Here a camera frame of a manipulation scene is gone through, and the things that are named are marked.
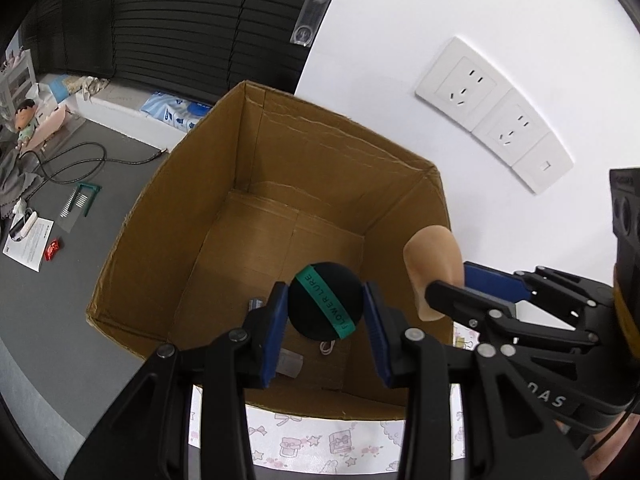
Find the person right hand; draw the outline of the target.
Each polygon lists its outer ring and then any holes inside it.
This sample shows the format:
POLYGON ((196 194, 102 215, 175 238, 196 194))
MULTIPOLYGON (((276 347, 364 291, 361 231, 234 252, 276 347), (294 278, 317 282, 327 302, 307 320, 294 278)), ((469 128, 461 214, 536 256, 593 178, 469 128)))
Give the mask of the person right hand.
POLYGON ((600 443, 602 445, 582 461, 590 479, 597 479, 613 463, 613 460, 620 454, 629 437, 634 433, 638 416, 630 415, 621 424, 620 421, 623 418, 623 415, 618 416, 611 426, 593 436, 593 446, 597 446, 600 443))

